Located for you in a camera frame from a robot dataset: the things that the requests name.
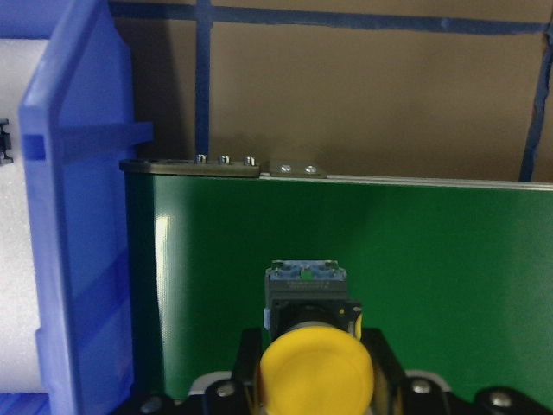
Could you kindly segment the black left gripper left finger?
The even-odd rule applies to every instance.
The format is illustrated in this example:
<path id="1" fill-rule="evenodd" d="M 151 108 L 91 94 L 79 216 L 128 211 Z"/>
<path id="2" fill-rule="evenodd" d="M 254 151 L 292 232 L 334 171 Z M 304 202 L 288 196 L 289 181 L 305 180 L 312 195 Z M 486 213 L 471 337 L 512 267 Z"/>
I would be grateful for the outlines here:
<path id="1" fill-rule="evenodd" d="M 232 369 L 238 396 L 248 409 L 260 409 L 260 361 L 263 354 L 261 329 L 244 329 Z"/>

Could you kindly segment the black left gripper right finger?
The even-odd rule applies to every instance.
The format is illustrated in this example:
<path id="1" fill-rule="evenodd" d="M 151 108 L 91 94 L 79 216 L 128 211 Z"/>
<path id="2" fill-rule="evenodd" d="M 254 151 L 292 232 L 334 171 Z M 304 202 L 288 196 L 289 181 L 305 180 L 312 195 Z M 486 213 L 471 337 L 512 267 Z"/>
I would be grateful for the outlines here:
<path id="1" fill-rule="evenodd" d="M 361 341 L 367 348 L 373 365 L 374 391 L 370 408 L 400 409 L 405 371 L 384 333 L 380 329 L 363 328 Z"/>

